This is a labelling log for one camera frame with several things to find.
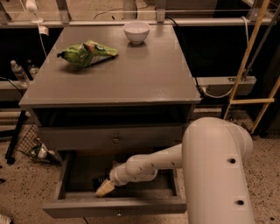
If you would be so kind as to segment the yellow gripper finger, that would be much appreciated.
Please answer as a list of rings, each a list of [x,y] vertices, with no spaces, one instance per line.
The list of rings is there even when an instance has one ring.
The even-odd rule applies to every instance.
[[[102,182],[101,186],[96,190],[95,196],[103,197],[103,196],[107,195],[108,193],[111,193],[114,189],[115,189],[114,183],[109,179],[105,179]]]

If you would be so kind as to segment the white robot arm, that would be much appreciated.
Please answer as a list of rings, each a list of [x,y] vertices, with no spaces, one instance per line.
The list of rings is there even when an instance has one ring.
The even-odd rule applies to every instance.
[[[256,224],[242,162],[253,150],[241,126],[214,117],[192,122],[182,143],[115,164],[95,195],[152,181],[159,170],[183,170],[189,224]]]

